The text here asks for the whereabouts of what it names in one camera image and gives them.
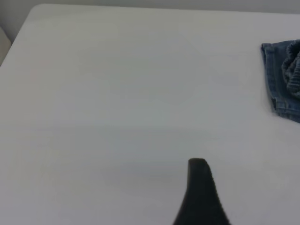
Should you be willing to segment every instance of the blue jeans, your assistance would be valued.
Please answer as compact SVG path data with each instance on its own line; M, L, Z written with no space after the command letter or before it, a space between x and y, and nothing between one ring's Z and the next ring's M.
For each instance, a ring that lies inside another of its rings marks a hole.
M274 111L281 117L300 123L300 100L287 90L281 68L287 58L286 49L293 42L262 44L262 56L268 93Z

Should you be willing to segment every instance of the white table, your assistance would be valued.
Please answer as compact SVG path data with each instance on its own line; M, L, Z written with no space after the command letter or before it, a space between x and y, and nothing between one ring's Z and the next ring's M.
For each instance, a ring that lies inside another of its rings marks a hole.
M233 225L300 222L300 124L260 44L300 15L39 5L0 74L2 225L168 225L205 158Z

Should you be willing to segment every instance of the white wall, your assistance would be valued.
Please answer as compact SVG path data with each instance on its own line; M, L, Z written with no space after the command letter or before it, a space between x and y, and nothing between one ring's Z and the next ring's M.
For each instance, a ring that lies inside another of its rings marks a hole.
M0 25L11 40L40 3L300 13L299 0L0 0Z

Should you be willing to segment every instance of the black object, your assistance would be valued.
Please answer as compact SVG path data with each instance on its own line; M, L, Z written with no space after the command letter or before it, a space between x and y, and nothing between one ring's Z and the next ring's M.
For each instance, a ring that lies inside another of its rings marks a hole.
M204 159L188 161L187 191L173 225L230 225Z

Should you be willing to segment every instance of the denim fabric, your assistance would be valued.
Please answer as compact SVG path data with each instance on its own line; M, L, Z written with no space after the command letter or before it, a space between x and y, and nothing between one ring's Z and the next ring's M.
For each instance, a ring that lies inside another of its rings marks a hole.
M287 48L291 43L294 41L262 44L262 56L265 65L266 84L274 111L281 117L300 123L300 100L287 89L289 77L284 78L286 75L283 76L282 70L282 66L287 69L286 65L290 65L286 59L288 58Z
M300 40L286 48L287 58L282 64L283 78L287 90L300 99Z

